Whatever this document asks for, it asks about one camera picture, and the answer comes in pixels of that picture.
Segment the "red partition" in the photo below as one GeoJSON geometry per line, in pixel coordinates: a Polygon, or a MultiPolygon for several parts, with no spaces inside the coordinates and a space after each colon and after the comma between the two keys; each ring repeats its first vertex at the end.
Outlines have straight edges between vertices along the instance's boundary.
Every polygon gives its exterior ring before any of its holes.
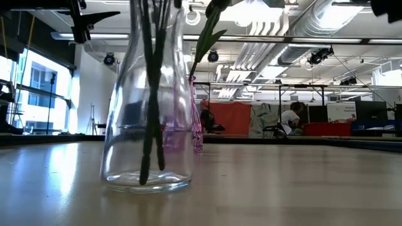
{"type": "Polygon", "coordinates": [[[305,136],[351,136],[350,123],[310,123],[303,125],[305,136]]]}
{"type": "Polygon", "coordinates": [[[215,116],[215,124],[225,128],[221,134],[248,135],[251,105],[240,102],[210,103],[210,111],[215,116]]]}

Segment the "black pole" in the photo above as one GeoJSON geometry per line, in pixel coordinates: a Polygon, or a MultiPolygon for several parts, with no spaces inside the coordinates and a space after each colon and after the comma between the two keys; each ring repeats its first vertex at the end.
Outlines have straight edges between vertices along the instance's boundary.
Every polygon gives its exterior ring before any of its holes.
{"type": "Polygon", "coordinates": [[[282,123],[282,95],[281,95],[281,86],[279,86],[279,122],[282,123]]]}
{"type": "Polygon", "coordinates": [[[321,98],[322,98],[322,105],[325,106],[325,100],[324,100],[324,87],[321,87],[321,98]]]}
{"type": "Polygon", "coordinates": [[[50,108],[52,107],[52,94],[53,94],[53,84],[55,83],[56,74],[52,74],[50,79],[50,95],[49,95],[49,108],[48,108],[48,122],[46,125],[46,135],[49,134],[49,119],[50,119],[50,108]]]}
{"type": "Polygon", "coordinates": [[[395,115],[395,123],[396,123],[396,137],[401,137],[401,119],[400,115],[401,113],[398,111],[398,106],[396,105],[396,102],[394,102],[394,115],[395,115]]]}
{"type": "Polygon", "coordinates": [[[208,110],[210,110],[210,100],[211,100],[211,84],[208,84],[208,110]]]}

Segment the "table surface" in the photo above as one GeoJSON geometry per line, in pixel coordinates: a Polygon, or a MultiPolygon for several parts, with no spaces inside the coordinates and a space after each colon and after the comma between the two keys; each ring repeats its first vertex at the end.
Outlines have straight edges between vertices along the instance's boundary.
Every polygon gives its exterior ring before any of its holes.
{"type": "Polygon", "coordinates": [[[103,142],[0,150],[0,225],[401,225],[402,155],[206,144],[191,185],[136,195],[99,182],[103,142]]]}

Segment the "glass vase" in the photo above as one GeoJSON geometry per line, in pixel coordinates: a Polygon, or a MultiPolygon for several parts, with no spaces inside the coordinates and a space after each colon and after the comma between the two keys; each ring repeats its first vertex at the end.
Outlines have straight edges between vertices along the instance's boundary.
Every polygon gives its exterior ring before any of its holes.
{"type": "MultiPolygon", "coordinates": [[[[144,0],[130,0],[130,42],[111,98],[100,180],[106,187],[119,191],[176,190],[188,185],[193,175],[190,89],[182,53],[185,15],[181,7],[175,7],[173,0],[147,0],[150,21],[158,14],[154,12],[154,7],[160,7],[159,4],[164,1],[168,5],[163,63],[157,91],[157,119],[160,126],[155,130],[162,137],[164,167],[160,166],[161,154],[156,142],[160,139],[155,139],[155,135],[149,155],[148,179],[146,183],[140,183],[141,170],[146,168],[143,159],[150,118],[148,110],[153,107],[150,104],[153,92],[148,82],[149,67],[144,55],[147,46],[143,41],[141,1],[144,0]]],[[[155,51],[155,24],[150,23],[152,49],[155,51]]]]}

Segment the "light stand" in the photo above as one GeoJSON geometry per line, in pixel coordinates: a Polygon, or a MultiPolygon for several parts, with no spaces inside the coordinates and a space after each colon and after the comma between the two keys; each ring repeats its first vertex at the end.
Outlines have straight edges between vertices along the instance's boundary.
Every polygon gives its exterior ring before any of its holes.
{"type": "Polygon", "coordinates": [[[88,133],[89,128],[92,129],[92,135],[94,135],[94,133],[96,135],[98,135],[98,132],[96,131],[96,123],[95,123],[95,105],[92,103],[90,103],[90,116],[89,116],[89,122],[88,122],[86,133],[88,133]]]}
{"type": "Polygon", "coordinates": [[[49,95],[49,109],[48,109],[48,123],[46,125],[46,135],[49,133],[49,118],[50,118],[50,108],[52,107],[52,94],[53,85],[55,84],[56,73],[52,73],[52,78],[50,79],[50,95],[49,95]]]}

